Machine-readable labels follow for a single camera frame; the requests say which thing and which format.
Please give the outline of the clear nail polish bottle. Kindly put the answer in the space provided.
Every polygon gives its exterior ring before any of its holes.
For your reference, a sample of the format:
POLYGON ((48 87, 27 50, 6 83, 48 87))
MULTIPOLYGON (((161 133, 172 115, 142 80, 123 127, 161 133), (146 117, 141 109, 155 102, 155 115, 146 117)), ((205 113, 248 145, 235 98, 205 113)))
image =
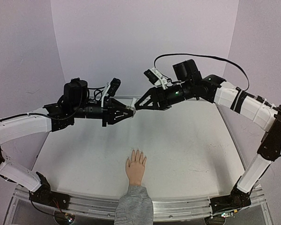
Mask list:
POLYGON ((127 113, 129 115, 129 117, 134 117, 134 115, 136 114, 136 110, 134 107, 131 107, 131 106, 127 106, 126 107, 126 110, 127 110, 127 113))

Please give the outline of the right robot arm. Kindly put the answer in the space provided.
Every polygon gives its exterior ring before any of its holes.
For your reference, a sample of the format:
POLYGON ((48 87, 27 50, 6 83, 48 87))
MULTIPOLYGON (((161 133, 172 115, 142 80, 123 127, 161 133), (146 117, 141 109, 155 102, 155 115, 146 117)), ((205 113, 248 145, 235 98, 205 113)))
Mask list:
POLYGON ((157 68, 145 71, 154 85, 136 103, 136 110, 167 110, 172 105, 195 98, 224 106, 261 127, 265 134, 235 190, 249 193, 272 162, 281 156, 281 105, 276 107, 261 96, 254 96, 216 75, 202 78, 194 60, 173 65, 178 83, 167 85, 157 68))

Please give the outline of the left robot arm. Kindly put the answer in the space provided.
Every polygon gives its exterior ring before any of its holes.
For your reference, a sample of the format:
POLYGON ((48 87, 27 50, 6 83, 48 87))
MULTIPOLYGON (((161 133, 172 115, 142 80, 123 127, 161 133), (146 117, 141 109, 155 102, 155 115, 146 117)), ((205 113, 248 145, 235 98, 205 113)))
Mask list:
POLYGON ((64 85, 64 93, 57 103, 0 119, 0 176, 35 193, 42 204, 51 204, 54 195, 46 178, 41 173, 14 162, 3 151, 2 144, 32 134, 60 131, 74 125, 76 118, 98 119, 105 127, 133 117, 135 98, 130 105, 114 99, 120 84, 121 81, 114 78, 99 92, 101 98, 96 100, 89 96, 88 83, 74 78, 64 85))

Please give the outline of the mannequin hand with long nails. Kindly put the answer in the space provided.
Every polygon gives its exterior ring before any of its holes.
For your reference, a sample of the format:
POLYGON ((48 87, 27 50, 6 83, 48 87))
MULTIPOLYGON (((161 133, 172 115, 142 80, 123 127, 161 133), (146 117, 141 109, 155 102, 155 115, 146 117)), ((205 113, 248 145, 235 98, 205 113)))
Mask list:
POLYGON ((139 149, 133 150, 126 160, 126 175, 130 186, 141 186, 145 173, 147 157, 139 149))

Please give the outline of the grey sleeve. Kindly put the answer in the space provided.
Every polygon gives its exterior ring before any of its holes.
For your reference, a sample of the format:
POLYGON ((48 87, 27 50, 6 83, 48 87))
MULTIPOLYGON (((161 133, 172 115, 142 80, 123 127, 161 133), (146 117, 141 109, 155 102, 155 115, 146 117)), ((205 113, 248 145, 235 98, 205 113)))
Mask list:
POLYGON ((143 186, 129 186, 115 210, 115 225, 152 225, 154 207, 147 189, 143 186))

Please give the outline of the aluminium back rail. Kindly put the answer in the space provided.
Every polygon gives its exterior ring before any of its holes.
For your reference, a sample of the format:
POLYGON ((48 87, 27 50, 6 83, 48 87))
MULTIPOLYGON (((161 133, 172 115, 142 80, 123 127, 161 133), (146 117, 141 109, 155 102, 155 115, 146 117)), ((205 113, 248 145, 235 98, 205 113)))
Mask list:
MULTIPOLYGON (((141 99, 143 98, 142 96, 115 96, 116 99, 141 99)), ((197 100, 196 98, 189 98, 186 99, 184 97, 170 97, 169 98, 170 101, 178 101, 178 100, 183 100, 183 101, 205 101, 207 102, 207 100, 203 99, 203 98, 199 98, 199 100, 197 100)))

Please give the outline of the aluminium rail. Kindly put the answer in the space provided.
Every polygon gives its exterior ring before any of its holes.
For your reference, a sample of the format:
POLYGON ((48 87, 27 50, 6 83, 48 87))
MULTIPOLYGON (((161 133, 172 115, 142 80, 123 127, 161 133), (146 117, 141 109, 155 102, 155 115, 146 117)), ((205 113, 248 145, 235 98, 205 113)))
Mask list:
POLYGON ((63 220, 73 216, 114 220, 116 224, 151 225, 154 222, 188 221, 203 218, 207 225, 223 225, 227 218, 236 218, 237 224, 271 225, 270 215, 265 212, 265 200, 259 188, 242 193, 236 188, 230 195, 178 200, 153 201, 142 186, 127 188, 119 200, 67 195, 41 187, 32 192, 17 187, 14 196, 24 195, 31 206, 39 204, 60 214, 63 220))
MULTIPOLYGON (((116 99, 141 99, 143 98, 142 96, 115 96, 116 99)), ((183 101, 205 101, 207 102, 207 100, 203 99, 203 98, 199 98, 199 100, 197 100, 196 98, 189 98, 186 99, 184 97, 170 97, 169 98, 170 101, 178 101, 178 100, 183 100, 183 101)))

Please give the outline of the aluminium front rail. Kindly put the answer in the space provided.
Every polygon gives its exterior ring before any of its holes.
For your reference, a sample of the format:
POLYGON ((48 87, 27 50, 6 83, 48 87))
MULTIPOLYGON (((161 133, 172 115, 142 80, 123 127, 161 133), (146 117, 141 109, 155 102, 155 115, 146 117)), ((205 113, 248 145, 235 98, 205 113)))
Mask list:
POLYGON ((178 200, 153 201, 142 186, 127 188, 119 200, 67 195, 41 187, 32 192, 17 187, 14 196, 24 195, 31 206, 39 204, 60 214, 63 220, 73 216, 114 220, 116 224, 151 225, 154 222, 188 221, 203 218, 207 225, 223 225, 227 218, 236 218, 237 224, 271 225, 270 215, 265 212, 265 200, 259 188, 242 193, 236 188, 230 195, 178 200))

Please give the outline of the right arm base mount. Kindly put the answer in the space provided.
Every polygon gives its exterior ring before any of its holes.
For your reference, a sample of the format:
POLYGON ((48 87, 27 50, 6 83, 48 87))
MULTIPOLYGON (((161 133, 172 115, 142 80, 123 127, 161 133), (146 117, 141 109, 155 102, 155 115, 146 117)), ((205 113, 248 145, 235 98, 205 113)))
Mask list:
POLYGON ((225 195, 210 199, 212 215, 220 215, 224 212, 232 212, 250 206, 251 200, 247 196, 225 195))

